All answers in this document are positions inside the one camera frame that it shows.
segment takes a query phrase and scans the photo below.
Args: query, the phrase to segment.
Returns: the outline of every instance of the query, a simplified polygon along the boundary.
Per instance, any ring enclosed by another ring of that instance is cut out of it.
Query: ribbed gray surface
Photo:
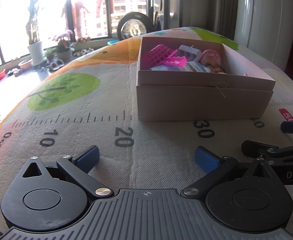
[[[197,200],[174,189],[122,189],[116,197],[97,200],[78,223],[49,234],[11,229],[3,240],[293,240],[285,230],[245,234],[216,223]]]

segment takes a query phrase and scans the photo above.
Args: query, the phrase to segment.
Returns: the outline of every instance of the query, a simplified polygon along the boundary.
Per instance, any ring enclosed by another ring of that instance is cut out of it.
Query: red number label
[[[288,112],[288,110],[282,108],[282,109],[279,109],[279,111],[283,115],[285,120],[287,120],[287,122],[293,122],[293,116]]]

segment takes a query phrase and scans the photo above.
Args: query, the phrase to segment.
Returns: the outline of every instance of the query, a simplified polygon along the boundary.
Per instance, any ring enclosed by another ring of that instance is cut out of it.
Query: tall potted plant
[[[32,57],[32,65],[36,66],[46,61],[44,55],[42,41],[39,39],[39,27],[38,27],[38,11],[39,11],[39,0],[30,0],[29,20],[26,25],[27,35],[29,37],[28,50]]]

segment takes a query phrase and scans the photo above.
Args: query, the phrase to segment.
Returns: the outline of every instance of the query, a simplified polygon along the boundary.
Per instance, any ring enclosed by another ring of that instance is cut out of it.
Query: play mat
[[[205,174],[194,161],[200,145],[239,162],[252,161],[241,152],[244,140],[293,145],[293,135],[280,130],[287,113],[293,117],[293,82],[274,64],[203,29],[178,28],[147,36],[219,42],[242,54],[276,81],[263,117],[139,122],[136,71],[141,38],[124,40],[80,57],[49,76],[0,124],[0,201],[31,156],[55,161],[93,144],[101,157],[89,174],[115,192],[120,188],[180,191]],[[286,188],[293,199],[293,186]],[[0,234],[7,229],[0,212]],[[286,229],[293,235],[293,214]]]

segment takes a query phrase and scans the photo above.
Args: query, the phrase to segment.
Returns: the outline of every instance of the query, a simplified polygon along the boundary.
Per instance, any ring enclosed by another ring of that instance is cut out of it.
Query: pink box
[[[145,70],[141,57],[159,44],[171,49],[193,45],[202,52],[213,49],[220,54],[222,67],[229,74]],[[271,100],[274,85],[275,81],[263,70],[224,44],[142,38],[137,70],[140,121],[260,118]]]

